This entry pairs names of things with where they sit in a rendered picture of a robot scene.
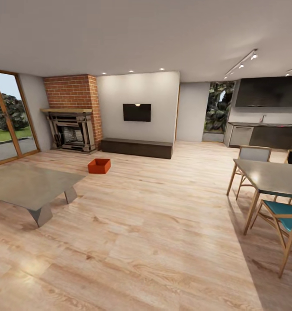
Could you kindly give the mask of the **storage box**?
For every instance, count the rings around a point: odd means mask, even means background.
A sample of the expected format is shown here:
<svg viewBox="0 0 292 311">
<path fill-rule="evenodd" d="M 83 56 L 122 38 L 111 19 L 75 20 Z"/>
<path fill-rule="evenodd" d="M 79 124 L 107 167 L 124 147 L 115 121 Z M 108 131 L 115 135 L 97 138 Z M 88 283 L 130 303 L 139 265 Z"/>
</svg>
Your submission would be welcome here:
<svg viewBox="0 0 292 311">
<path fill-rule="evenodd" d="M 107 171 L 111 168 L 110 159 L 94 159 L 88 165 L 88 171 L 90 174 L 106 174 Z"/>
</svg>

